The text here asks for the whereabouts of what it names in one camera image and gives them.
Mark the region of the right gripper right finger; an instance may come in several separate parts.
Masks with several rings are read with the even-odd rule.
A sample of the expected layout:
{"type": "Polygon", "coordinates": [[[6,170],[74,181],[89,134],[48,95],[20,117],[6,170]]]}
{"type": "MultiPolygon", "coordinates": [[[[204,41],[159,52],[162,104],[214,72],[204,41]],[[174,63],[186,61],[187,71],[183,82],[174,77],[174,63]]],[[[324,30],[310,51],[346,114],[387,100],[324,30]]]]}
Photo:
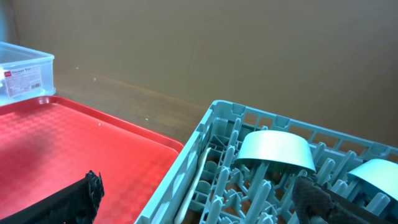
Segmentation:
{"type": "Polygon", "coordinates": [[[291,199],[300,223],[328,224],[380,224],[394,223],[394,203],[387,204],[387,211],[379,217],[360,207],[360,200],[370,201],[380,190],[361,181],[359,195],[350,202],[347,198],[332,192],[312,179],[299,176],[296,178],[291,199]]]}

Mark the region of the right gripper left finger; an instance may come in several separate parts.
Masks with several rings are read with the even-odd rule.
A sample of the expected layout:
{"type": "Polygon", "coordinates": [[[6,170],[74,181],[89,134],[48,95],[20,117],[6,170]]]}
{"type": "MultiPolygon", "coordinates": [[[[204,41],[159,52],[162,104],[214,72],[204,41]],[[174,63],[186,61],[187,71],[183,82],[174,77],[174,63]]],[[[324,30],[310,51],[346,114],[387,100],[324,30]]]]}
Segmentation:
{"type": "Polygon", "coordinates": [[[91,170],[74,184],[1,219],[1,224],[93,224],[103,197],[102,176],[91,170]]]}

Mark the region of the green bowl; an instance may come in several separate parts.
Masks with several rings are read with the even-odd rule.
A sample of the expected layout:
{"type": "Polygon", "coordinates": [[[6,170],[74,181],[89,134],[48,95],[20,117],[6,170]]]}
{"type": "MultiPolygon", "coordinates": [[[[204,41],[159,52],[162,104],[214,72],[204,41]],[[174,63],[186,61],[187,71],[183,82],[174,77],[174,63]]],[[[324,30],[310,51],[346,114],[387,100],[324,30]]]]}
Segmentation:
{"type": "Polygon", "coordinates": [[[238,152],[237,162],[272,162],[288,164],[309,173],[316,171],[312,152],[306,139],[284,131],[262,130],[249,133],[238,152]]]}

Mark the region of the light blue bowl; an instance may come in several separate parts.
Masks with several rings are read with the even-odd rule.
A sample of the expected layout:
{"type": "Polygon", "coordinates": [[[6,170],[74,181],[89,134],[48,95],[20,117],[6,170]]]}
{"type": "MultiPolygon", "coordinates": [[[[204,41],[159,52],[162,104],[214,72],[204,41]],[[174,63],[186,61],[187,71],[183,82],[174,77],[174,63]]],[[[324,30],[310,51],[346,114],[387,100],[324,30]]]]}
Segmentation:
{"type": "Polygon", "coordinates": [[[347,173],[377,187],[397,200],[397,163],[384,159],[371,159],[347,173]]]}

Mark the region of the white plastic spoon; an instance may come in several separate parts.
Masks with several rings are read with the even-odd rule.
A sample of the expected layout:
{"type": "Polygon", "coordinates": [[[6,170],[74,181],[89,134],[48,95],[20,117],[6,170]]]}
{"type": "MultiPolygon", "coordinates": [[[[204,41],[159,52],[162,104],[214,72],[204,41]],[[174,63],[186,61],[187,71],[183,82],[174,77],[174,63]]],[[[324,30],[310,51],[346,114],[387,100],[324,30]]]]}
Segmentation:
{"type": "Polygon", "coordinates": [[[211,150],[210,147],[206,148],[199,156],[199,159],[197,161],[197,169],[195,171],[195,176],[194,176],[192,183],[187,191],[187,194],[185,195],[185,198],[182,201],[182,204],[174,218],[174,224],[182,224],[182,222],[185,218],[185,215],[189,208],[189,204],[192,200],[193,194],[195,193],[195,189],[200,181],[200,177],[201,177],[201,174],[204,170],[204,166],[206,163],[206,158],[207,158],[210,150],[211,150]]]}

